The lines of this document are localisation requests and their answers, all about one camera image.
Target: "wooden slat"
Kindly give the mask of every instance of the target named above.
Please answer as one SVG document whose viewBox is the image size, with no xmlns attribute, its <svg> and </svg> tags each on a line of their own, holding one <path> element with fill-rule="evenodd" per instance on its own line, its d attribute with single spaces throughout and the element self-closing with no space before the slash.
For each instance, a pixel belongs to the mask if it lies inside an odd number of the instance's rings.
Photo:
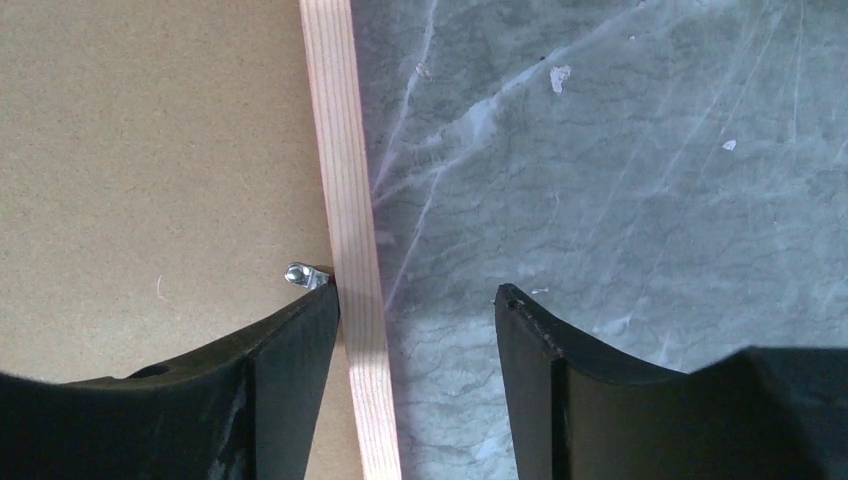
<svg viewBox="0 0 848 480">
<path fill-rule="evenodd" d="M 399 479 L 349 1 L 300 0 L 300 13 L 364 478 Z"/>
</svg>

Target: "metal clip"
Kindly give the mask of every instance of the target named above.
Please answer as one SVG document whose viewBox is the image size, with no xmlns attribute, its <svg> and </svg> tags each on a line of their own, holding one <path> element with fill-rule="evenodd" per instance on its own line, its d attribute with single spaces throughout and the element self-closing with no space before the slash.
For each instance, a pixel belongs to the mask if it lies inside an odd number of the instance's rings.
<svg viewBox="0 0 848 480">
<path fill-rule="evenodd" d="M 286 280 L 292 285 L 315 290 L 328 283 L 333 274 L 305 263 L 295 262 L 286 269 Z"/>
</svg>

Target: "gray marble surface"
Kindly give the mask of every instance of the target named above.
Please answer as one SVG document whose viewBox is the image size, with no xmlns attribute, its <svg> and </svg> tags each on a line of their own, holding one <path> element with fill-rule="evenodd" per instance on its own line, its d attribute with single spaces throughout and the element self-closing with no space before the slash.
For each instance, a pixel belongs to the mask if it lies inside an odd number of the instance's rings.
<svg viewBox="0 0 848 480">
<path fill-rule="evenodd" d="M 848 345 L 844 2 L 354 13 L 407 478 L 516 477 L 501 283 L 683 371 Z"/>
</svg>

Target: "black plastic piece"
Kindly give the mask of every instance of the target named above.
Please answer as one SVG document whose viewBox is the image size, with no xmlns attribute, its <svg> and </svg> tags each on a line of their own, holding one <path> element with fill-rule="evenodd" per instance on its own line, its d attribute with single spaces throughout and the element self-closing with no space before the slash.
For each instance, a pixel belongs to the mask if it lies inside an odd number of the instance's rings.
<svg viewBox="0 0 848 480">
<path fill-rule="evenodd" d="M 685 375 L 514 285 L 495 305 L 521 480 L 848 479 L 848 350 L 747 348 Z"/>
<path fill-rule="evenodd" d="M 0 374 L 0 479 L 302 479 L 335 285 L 126 379 Z"/>
</svg>

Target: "dark hole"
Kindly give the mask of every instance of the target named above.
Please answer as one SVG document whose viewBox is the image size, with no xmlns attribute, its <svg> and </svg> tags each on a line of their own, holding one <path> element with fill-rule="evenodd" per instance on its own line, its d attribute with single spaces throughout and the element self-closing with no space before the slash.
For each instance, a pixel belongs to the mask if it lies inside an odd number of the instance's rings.
<svg viewBox="0 0 848 480">
<path fill-rule="evenodd" d="M 163 373 L 168 373 L 170 371 L 171 367 L 167 365 L 150 365 L 149 367 L 144 367 L 141 370 L 133 373 L 127 378 L 155 377 L 156 375 L 162 375 Z"/>
</svg>

